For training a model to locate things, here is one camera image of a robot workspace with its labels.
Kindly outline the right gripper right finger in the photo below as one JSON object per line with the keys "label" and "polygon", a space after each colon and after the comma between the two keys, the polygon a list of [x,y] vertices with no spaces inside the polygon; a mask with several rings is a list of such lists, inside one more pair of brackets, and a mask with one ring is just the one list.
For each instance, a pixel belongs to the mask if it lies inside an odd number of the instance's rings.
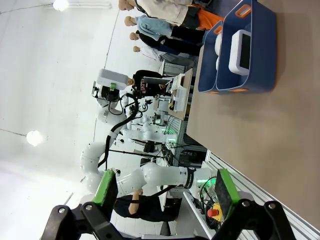
{"label": "right gripper right finger", "polygon": [[282,205],[275,200],[259,205],[240,197],[227,169],[217,171],[214,191],[224,218],[215,240],[236,240],[243,230],[253,231],[259,240],[295,239]]}

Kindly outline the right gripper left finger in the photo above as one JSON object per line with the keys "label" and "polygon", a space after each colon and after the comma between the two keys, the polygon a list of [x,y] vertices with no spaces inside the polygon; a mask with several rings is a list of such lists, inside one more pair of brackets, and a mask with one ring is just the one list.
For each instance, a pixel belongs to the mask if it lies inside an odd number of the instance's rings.
{"label": "right gripper left finger", "polygon": [[117,195],[116,174],[106,170],[92,201],[74,209],[67,205],[52,209],[41,239],[78,240],[81,235],[90,234],[97,240],[119,240],[121,233],[110,223]]}

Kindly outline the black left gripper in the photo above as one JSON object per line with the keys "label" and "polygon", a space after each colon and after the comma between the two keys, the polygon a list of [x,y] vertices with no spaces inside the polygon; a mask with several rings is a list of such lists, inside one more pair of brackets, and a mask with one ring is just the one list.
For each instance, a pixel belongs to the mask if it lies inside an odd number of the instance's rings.
{"label": "black left gripper", "polygon": [[101,98],[109,102],[117,102],[120,99],[120,91],[116,83],[110,83],[110,87],[102,86],[100,91]]}

